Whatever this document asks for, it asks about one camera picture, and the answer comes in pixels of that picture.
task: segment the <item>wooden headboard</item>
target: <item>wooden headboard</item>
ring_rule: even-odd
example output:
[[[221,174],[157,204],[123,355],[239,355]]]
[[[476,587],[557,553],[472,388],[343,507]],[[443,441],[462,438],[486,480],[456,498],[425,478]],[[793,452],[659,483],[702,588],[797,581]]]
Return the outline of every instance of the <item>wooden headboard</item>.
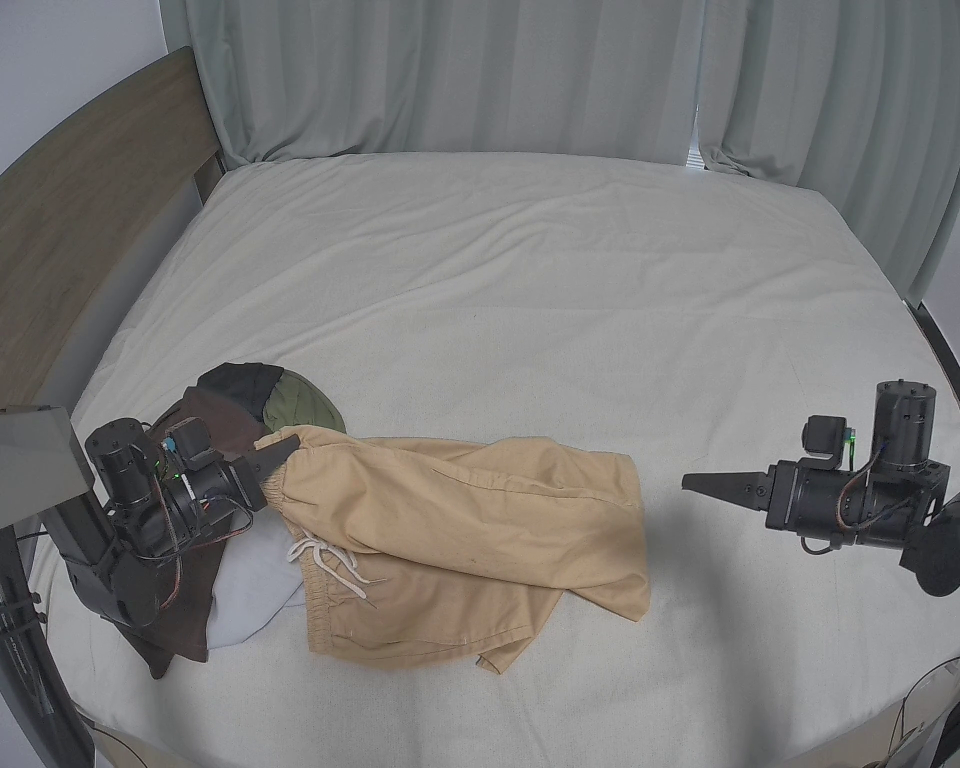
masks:
[[[33,401],[111,270],[191,176],[205,200],[219,150],[193,52],[181,48],[0,176],[0,407]]]

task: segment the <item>curtain fold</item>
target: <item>curtain fold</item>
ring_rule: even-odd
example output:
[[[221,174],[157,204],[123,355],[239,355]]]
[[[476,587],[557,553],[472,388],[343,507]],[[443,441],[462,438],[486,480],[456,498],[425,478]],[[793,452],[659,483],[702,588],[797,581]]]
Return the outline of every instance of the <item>curtain fold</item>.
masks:
[[[684,164],[705,0],[186,0],[228,167],[346,152]]]
[[[700,78],[707,168],[821,192],[919,303],[956,216],[960,0],[708,0]]]

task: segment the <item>drawstring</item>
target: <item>drawstring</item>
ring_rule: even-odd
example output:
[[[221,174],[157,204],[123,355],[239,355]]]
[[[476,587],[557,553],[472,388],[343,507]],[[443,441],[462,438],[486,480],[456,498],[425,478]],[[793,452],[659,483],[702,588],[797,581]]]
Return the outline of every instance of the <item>drawstring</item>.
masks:
[[[345,579],[343,576],[341,576],[333,568],[331,568],[329,565],[327,565],[324,562],[323,552],[329,552],[337,560],[339,560],[342,564],[344,564],[344,568],[346,568],[347,571],[349,571],[350,576],[352,576],[361,584],[379,584],[380,582],[386,581],[386,579],[376,579],[375,581],[370,581],[368,579],[365,579],[363,576],[361,576],[357,572],[357,559],[356,557],[354,557],[352,552],[350,552],[348,549],[341,549],[339,546],[335,546],[334,544],[331,544],[329,541],[324,541],[323,539],[319,539],[318,537],[314,536],[312,533],[305,530],[304,528],[300,528],[300,529],[303,531],[303,535],[306,538],[301,539],[300,541],[297,541],[296,543],[294,543],[292,547],[290,547],[290,549],[287,550],[287,563],[292,563],[300,555],[302,555],[307,549],[313,549],[314,563],[316,563],[322,570],[329,573],[334,579],[336,579],[344,587],[346,587],[351,592],[353,592],[353,594],[355,594],[361,600],[366,600],[368,603],[370,603],[370,600],[367,599],[367,593],[364,590],[360,589],[360,587],[356,586],[355,584],[352,584],[351,582],[347,581],[347,579]]]

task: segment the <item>bed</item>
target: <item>bed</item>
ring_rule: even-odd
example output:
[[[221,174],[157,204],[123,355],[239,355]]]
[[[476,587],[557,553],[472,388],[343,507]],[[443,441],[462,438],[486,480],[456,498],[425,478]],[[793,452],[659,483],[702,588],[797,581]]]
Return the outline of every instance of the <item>bed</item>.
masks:
[[[653,605],[632,624],[567,595],[503,676],[310,656],[292,605],[155,682],[40,545],[32,584],[78,705],[198,765],[773,765],[957,651],[960,596],[923,594],[896,553],[812,558],[761,515],[680,489],[685,472],[795,458],[811,414],[865,436],[889,378],[937,388],[931,455],[960,455],[934,355],[817,193],[579,156],[245,166],[113,336],[76,431],[155,418],[247,360],[309,377],[358,437],[629,454]]]

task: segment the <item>wooden bed frame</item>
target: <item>wooden bed frame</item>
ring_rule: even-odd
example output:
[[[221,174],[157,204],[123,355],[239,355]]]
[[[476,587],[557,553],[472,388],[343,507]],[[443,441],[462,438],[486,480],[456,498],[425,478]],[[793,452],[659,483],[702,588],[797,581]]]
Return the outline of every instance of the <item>wooden bed frame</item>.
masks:
[[[180,48],[74,112],[0,175],[0,407],[43,397],[54,372],[72,379],[54,390],[79,396],[152,269],[135,285],[111,275],[142,260],[138,241],[185,185],[196,199],[192,179],[205,202],[223,175],[219,152],[193,51]]]

